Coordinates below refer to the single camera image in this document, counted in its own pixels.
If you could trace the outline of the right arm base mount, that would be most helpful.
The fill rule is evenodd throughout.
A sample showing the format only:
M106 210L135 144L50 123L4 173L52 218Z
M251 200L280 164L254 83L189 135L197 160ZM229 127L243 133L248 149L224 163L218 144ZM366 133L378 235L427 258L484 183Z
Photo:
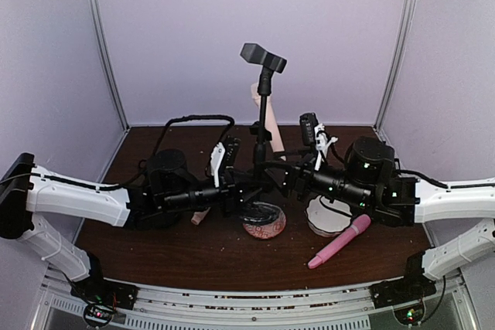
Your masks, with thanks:
M425 320L424 300L436 293L436 285L423 277L403 277L373 284L369 291L376 309L391 308L399 324L412 327Z

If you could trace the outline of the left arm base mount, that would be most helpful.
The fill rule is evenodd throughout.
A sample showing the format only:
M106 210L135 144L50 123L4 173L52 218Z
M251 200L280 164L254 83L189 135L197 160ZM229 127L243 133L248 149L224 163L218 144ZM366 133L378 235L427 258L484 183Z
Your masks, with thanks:
M68 280L70 294L80 298L86 305L83 320L90 328L101 329L117 319L123 319L122 310L132 310L138 297L138 288L103 279L100 285L86 281Z

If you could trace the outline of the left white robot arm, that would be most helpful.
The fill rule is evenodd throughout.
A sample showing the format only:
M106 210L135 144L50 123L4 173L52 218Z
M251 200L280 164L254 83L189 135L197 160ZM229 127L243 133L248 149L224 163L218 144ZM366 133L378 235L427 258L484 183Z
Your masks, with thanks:
M214 206L248 225L269 224L278 217L271 206L256 200L262 183L236 172L229 162L221 161L213 177L199 180L188 171L182 151L167 149L152 156L140 174L145 178L140 186L85 182L35 165L32 154L22 153L1 179L1 236L26 243L75 284L100 287L97 258L62 237L42 213L131 230L166 228L182 213Z

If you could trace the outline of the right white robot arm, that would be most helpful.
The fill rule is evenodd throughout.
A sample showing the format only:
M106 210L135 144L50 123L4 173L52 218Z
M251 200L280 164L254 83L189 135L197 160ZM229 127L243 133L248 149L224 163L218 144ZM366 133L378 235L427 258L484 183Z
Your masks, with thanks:
M439 247L408 258L406 274L437 281L448 272L494 250L494 180L440 182L399 168L394 149L376 138L360 137L346 151L344 167L267 161L263 170L279 168L281 192L299 198L317 193L346 203L385 226L413 226L443 219L478 219L478 223Z

